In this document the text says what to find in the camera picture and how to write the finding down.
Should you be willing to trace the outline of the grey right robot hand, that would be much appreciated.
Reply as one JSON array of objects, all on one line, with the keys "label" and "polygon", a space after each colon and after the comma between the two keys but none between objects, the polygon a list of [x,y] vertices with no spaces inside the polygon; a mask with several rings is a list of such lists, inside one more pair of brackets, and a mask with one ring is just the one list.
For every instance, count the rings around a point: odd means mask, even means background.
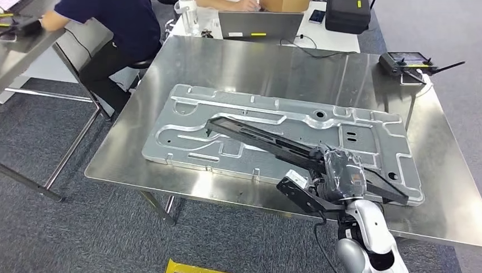
[{"label": "grey right robot hand", "polygon": [[316,186],[322,199],[337,204],[345,200],[364,198],[367,181],[359,156],[327,144],[319,145],[310,154],[324,166],[324,172]]}]

